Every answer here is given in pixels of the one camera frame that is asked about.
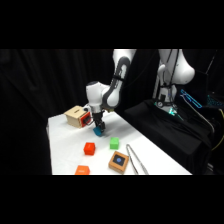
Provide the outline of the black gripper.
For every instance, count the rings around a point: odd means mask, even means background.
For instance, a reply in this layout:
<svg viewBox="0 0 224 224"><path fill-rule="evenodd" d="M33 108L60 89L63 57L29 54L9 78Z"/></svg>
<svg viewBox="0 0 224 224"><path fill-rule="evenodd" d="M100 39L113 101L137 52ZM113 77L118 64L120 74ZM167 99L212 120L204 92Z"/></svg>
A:
<svg viewBox="0 0 224 224"><path fill-rule="evenodd" d="M103 111L101 111L99 113L92 114L92 119L95 124L94 130L99 129L99 126L100 126L101 131L105 130L106 126L105 126L105 122L102 122L102 118L103 118Z"/></svg>

